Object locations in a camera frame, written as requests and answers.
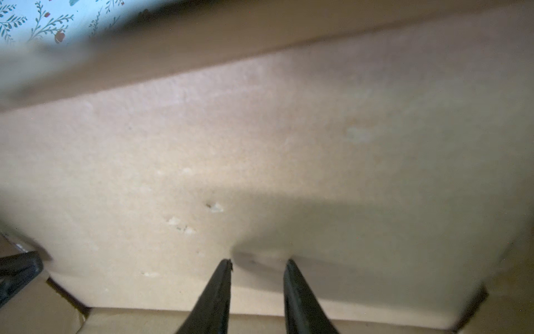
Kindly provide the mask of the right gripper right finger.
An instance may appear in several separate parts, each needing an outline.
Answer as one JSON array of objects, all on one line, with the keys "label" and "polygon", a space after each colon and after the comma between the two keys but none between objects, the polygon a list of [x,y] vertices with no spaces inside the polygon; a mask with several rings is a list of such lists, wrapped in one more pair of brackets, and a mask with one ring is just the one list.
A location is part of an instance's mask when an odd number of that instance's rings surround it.
[{"label": "right gripper right finger", "polygon": [[283,286],[288,334],[339,334],[293,259],[286,263]]}]

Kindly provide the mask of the brown cardboard box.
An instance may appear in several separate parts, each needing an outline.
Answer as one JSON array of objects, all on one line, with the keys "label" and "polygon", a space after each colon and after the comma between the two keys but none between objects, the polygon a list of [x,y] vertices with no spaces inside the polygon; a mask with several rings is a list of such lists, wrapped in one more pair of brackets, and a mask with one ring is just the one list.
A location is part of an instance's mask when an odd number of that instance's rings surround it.
[{"label": "brown cardboard box", "polygon": [[532,1],[217,1],[1,50],[1,222],[93,308],[448,329],[533,221]]}]

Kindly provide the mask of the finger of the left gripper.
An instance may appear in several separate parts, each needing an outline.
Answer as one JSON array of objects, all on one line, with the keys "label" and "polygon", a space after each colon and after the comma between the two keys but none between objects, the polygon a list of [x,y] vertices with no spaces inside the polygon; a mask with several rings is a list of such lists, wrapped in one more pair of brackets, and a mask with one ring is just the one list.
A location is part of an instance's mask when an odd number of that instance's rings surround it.
[{"label": "finger of the left gripper", "polygon": [[44,269],[38,252],[32,251],[1,258],[1,303],[5,306]]}]

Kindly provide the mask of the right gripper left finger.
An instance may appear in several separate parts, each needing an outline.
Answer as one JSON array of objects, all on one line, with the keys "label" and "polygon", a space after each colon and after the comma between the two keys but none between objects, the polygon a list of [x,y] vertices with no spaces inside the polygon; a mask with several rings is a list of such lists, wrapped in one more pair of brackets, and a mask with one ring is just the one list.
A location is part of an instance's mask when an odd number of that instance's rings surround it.
[{"label": "right gripper left finger", "polygon": [[177,334],[228,332],[232,270],[230,259],[221,260]]}]

